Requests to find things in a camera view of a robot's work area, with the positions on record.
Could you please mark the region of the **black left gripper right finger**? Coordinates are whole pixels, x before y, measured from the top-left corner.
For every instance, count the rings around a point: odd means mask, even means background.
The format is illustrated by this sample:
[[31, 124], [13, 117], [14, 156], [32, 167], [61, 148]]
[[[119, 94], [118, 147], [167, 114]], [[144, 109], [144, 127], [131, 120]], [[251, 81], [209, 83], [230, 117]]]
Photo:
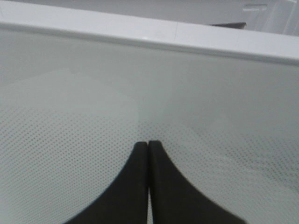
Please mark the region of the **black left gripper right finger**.
[[157, 140], [149, 142], [149, 189], [155, 224], [245, 223], [197, 190]]

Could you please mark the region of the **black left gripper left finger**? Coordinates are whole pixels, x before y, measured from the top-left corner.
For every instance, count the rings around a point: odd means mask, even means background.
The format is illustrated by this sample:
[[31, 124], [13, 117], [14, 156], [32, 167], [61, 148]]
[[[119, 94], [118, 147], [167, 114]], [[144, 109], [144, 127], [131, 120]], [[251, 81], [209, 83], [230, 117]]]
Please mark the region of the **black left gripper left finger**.
[[145, 224], [148, 215], [148, 145], [137, 142], [106, 190], [67, 224]]

